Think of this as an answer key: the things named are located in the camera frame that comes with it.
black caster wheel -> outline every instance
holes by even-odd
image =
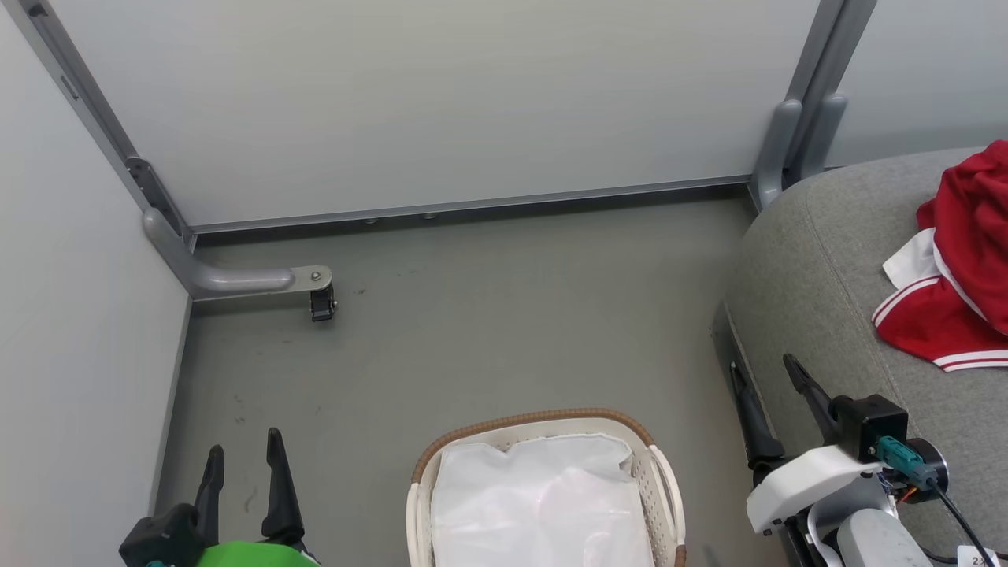
[[[311,322],[329,321],[336,314],[336,295],[333,286],[311,292]]]

gray sofa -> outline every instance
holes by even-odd
[[[726,296],[730,332],[772,433],[788,454],[822,445],[781,363],[793,353],[831,395],[880,393],[907,410],[909,436],[943,454],[950,494],[981,541],[1008,551],[1008,369],[944,373],[883,343],[871,323],[891,293],[882,262],[917,232],[942,171],[976,149],[836,169],[784,192],[746,234]],[[901,504],[938,555],[969,544],[940,502]]]

black cable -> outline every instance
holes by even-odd
[[[935,563],[944,563],[947,565],[955,565],[955,564],[959,563],[959,560],[956,559],[955,557],[946,557],[943,555],[934,555],[933,553],[927,551],[927,548],[921,547],[920,551],[924,552],[924,555],[927,556],[927,559],[930,559],[931,561],[933,561]]]
[[[928,478],[927,485],[931,487],[931,490],[934,490],[934,492],[937,493],[938,497],[941,498],[941,501],[944,502],[946,507],[949,508],[949,512],[951,512],[952,515],[956,518],[956,521],[959,522],[959,525],[963,527],[963,531],[966,532],[966,537],[970,538],[970,541],[973,542],[974,547],[977,548],[977,553],[979,553],[980,557],[984,559],[986,565],[994,565],[994,561],[991,560],[991,556],[987,554],[987,548],[985,548],[980,543],[980,539],[977,538],[977,535],[973,533],[973,529],[970,528],[970,525],[966,523],[966,519],[963,518],[963,514],[959,512],[959,508],[956,507],[955,503],[953,503],[952,498],[949,497],[949,494],[946,494],[944,490],[942,490],[938,486],[937,480],[934,478]]]

red cloth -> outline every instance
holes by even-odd
[[[875,310],[879,336],[946,371],[1008,366],[1008,141],[947,169],[917,224],[933,239],[886,262],[913,281]]]
[[[872,322],[882,340],[947,372],[1008,366],[1008,337],[974,313],[941,275],[889,296]]]
[[[934,246],[953,278],[1008,334],[1008,140],[946,169],[933,210]]]

white wall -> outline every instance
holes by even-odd
[[[0,9],[0,564],[108,567],[145,516],[187,297]]]
[[[1008,137],[1008,2],[879,0],[827,164]]]
[[[52,0],[186,221],[748,176],[807,0]]]

